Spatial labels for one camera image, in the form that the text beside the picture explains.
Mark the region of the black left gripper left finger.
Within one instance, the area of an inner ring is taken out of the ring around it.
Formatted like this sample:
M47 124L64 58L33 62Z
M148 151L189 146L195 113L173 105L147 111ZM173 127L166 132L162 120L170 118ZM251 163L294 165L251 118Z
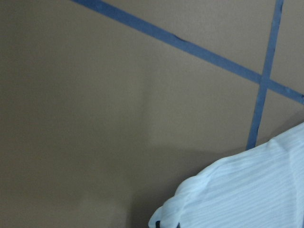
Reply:
M161 227L161 222L160 221L156 221L155 222L155 227L156 228L160 228Z

